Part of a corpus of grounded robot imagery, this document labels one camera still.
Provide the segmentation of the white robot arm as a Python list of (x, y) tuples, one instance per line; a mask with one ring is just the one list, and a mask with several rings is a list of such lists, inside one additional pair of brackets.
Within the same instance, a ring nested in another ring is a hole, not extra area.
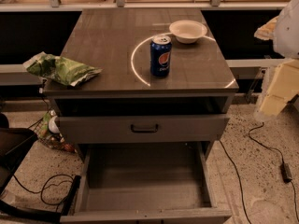
[(274, 52), (285, 58), (264, 74), (262, 93), (254, 111), (254, 118), (264, 122), (274, 119), (299, 94), (299, 0), (291, 0), (254, 36), (272, 40)]

